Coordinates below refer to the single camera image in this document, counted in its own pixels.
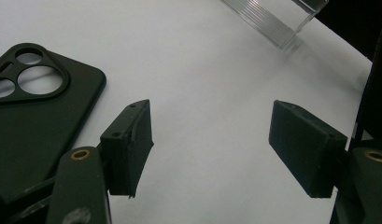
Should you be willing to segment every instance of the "acrylic block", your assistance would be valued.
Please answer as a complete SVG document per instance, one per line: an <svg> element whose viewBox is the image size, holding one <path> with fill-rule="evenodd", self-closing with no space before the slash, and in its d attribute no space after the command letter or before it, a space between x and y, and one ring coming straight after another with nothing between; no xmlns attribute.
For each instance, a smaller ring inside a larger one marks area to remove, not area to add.
<svg viewBox="0 0 382 224"><path fill-rule="evenodd" d="M222 1L280 49L328 4L328 0Z"/></svg>

